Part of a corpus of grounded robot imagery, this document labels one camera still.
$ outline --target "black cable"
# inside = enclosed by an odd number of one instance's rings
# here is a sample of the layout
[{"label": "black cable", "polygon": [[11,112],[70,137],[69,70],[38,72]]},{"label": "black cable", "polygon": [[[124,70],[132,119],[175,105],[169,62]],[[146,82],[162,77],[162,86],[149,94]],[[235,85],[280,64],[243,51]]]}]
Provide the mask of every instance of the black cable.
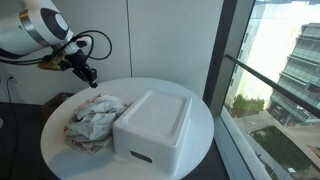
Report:
[{"label": "black cable", "polygon": [[109,44],[110,44],[110,50],[109,50],[109,53],[108,53],[105,57],[96,58],[96,57],[91,57],[91,56],[89,56],[89,58],[94,59],[94,60],[104,60],[104,59],[107,59],[107,58],[111,55],[111,52],[112,52],[112,43],[111,43],[110,38],[109,38],[105,33],[101,32],[101,31],[98,31],[98,30],[87,30],[87,31],[83,31],[83,32],[79,33],[77,36],[81,36],[81,35],[83,35],[83,34],[90,33],[90,32],[91,32],[91,33],[98,33],[98,34],[103,35],[103,36],[108,40],[108,42],[109,42]]},{"label": "black cable", "polygon": [[8,96],[9,96],[9,102],[10,102],[10,107],[11,107],[11,111],[12,111],[12,115],[13,115],[13,119],[16,123],[16,130],[17,130],[17,137],[16,137],[16,141],[15,141],[15,148],[14,148],[14,152],[13,152],[13,160],[11,163],[11,167],[10,167],[10,174],[9,174],[9,179],[12,179],[12,175],[13,175],[13,167],[15,164],[15,160],[16,160],[16,156],[17,156],[17,150],[18,150],[18,144],[19,144],[19,136],[20,136],[20,128],[19,128],[19,124],[18,124],[18,119],[16,116],[16,113],[14,111],[13,108],[13,104],[12,104],[12,100],[11,100],[11,95],[10,95],[10,90],[9,90],[9,81],[13,79],[12,77],[7,79],[7,92],[8,92]]},{"label": "black cable", "polygon": [[[109,42],[110,44],[110,50],[109,50],[109,53],[105,56],[105,57],[102,57],[102,58],[97,58],[97,57],[91,57],[91,53],[93,51],[93,47],[94,47],[94,39],[92,36],[86,34],[86,33],[98,33],[98,34],[101,34],[103,35]],[[56,51],[53,51],[51,55],[48,55],[49,58],[51,57],[54,57],[56,55],[58,55],[63,49],[65,49],[69,44],[71,44],[72,42],[75,42],[77,39],[81,38],[81,37],[84,37],[84,36],[88,36],[91,38],[92,40],[92,44],[91,44],[91,47],[90,47],[90,51],[86,57],[86,59],[88,58],[91,58],[91,59],[94,59],[94,60],[104,60],[106,58],[108,58],[110,55],[111,55],[111,52],[112,52],[112,43],[111,43],[111,40],[110,38],[103,32],[101,31],[98,31],[98,30],[87,30],[87,31],[83,31],[79,34],[77,34],[76,36],[72,37],[70,39],[69,42],[67,42],[65,45],[63,45],[62,47],[60,47],[58,50]],[[38,59],[32,59],[32,60],[23,60],[23,61],[11,61],[11,60],[5,60],[5,59],[0,59],[0,62],[2,63],[6,63],[6,64],[12,64],[12,65],[34,65],[34,64],[38,64],[39,62],[41,62],[41,60],[43,60],[44,58],[38,58]]]},{"label": "black cable", "polygon": [[89,37],[89,38],[91,39],[90,50],[89,50],[88,54],[87,54],[86,57],[85,57],[85,60],[87,60],[87,59],[90,57],[90,55],[91,55],[91,53],[92,53],[92,51],[93,51],[93,48],[94,48],[94,39],[93,39],[93,37],[92,37],[91,35],[89,35],[89,34],[84,34],[84,35],[79,36],[79,38],[82,38],[82,37]]}]

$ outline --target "round white table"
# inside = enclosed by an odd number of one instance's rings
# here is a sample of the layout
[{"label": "round white table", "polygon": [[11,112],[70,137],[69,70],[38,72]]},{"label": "round white table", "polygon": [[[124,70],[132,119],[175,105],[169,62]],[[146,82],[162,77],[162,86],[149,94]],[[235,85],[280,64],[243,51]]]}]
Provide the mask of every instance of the round white table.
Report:
[{"label": "round white table", "polygon": [[[173,176],[117,156],[113,151],[113,143],[94,155],[78,152],[65,144],[63,128],[73,117],[74,109],[86,99],[106,92],[119,97],[124,103],[130,103],[150,88],[192,97],[190,122],[182,147],[181,161]],[[43,129],[41,152],[47,166],[61,179],[182,179],[203,160],[211,146],[213,134],[211,112],[190,90],[158,79],[127,78],[101,83],[96,89],[87,88],[59,106]]]}]

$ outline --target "building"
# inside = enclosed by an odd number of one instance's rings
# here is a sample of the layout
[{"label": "building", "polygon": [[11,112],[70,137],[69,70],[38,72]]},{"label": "building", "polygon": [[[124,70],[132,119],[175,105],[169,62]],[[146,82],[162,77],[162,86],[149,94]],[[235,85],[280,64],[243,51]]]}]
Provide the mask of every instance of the building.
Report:
[{"label": "building", "polygon": [[[320,23],[302,26],[302,33],[288,56],[278,84],[320,108],[320,94],[309,91],[310,86],[320,88]],[[269,112],[284,125],[320,123],[320,119],[278,92],[273,92],[271,96]]]}]

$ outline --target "white wall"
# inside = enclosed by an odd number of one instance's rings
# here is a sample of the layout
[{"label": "white wall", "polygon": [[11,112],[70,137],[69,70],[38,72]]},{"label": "white wall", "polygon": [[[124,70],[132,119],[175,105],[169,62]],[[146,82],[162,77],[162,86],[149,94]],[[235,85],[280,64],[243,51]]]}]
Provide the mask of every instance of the white wall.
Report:
[{"label": "white wall", "polygon": [[183,85],[202,97],[222,0],[129,0],[133,76]]},{"label": "white wall", "polygon": [[[134,77],[155,77],[181,84],[202,97],[211,53],[222,9],[222,0],[128,0],[132,68]],[[53,0],[76,34],[98,29],[112,40],[113,53],[107,61],[89,60],[98,71],[98,82],[130,77],[130,54],[126,0]],[[0,18],[20,11],[16,1],[1,1]],[[94,56],[109,49],[100,41]],[[25,59],[42,57],[47,50]],[[77,92],[88,85],[69,70],[53,72],[35,66],[0,63],[1,87],[8,74],[13,101],[43,104],[59,92]],[[0,89],[0,102],[7,102]]]},{"label": "white wall", "polygon": [[[53,0],[53,2],[75,34],[88,29],[97,29],[111,38],[113,52],[110,58],[105,61],[88,61],[88,64],[98,71],[98,82],[130,77],[128,22],[125,0]],[[0,18],[20,11],[17,1],[13,0],[2,0],[1,7]],[[93,56],[101,57],[109,51],[107,43],[101,39],[96,40],[98,42],[95,44]],[[50,48],[47,48],[24,59],[42,57],[50,51]],[[8,77],[8,73],[14,74],[18,81],[17,84],[10,85],[13,101],[17,103],[43,104],[59,92],[77,92],[88,87],[71,70],[53,72],[40,70],[36,66],[20,67],[0,63],[2,89],[6,88],[5,80]],[[0,102],[7,102],[6,92],[2,89],[0,89]]]}]

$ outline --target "styrofoam box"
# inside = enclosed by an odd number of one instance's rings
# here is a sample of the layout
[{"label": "styrofoam box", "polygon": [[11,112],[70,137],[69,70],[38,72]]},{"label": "styrofoam box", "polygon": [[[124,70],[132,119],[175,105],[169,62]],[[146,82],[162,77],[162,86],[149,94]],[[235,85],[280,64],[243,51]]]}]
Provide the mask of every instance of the styrofoam box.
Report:
[{"label": "styrofoam box", "polygon": [[128,160],[173,175],[192,98],[148,90],[113,124],[114,150]]}]

